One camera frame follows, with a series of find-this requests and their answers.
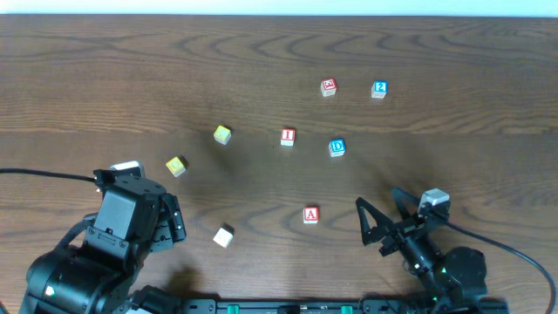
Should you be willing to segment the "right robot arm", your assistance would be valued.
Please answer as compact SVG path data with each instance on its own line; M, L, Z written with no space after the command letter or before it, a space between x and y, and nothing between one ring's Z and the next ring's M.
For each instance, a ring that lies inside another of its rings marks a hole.
M480 300L487 294L484 254L463 246L444 254L429 236L449 222L450 195L438 188L419 198L400 188L391 194L400 222L357 198L363 245L381 242L382 256L400 253L432 298L431 313L481 313Z

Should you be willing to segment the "red letter A block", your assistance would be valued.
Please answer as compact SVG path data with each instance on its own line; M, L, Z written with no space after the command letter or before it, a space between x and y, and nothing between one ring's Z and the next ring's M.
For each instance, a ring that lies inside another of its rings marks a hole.
M319 208L305 207L303 209L303 222L306 224L314 224L319 222Z

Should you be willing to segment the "blue number 2 block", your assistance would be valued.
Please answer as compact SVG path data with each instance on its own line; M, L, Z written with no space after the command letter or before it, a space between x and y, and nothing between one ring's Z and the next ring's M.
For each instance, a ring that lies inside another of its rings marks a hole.
M383 99L388 93L388 83L383 80L376 80L371 86L371 97L373 99Z

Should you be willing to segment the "red letter I block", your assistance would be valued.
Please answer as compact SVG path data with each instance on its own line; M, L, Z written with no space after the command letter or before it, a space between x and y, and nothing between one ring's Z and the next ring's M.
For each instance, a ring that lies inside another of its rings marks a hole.
M296 140L296 130L293 128L283 128L281 131L280 144L286 147L292 147Z

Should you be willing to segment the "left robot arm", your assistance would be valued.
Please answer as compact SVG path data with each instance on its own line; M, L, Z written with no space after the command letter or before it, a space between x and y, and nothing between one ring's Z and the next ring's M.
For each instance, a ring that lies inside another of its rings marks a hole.
M149 254L186 239L178 198L139 167L94 172L98 213L76 223L29 267L22 313L113 313Z

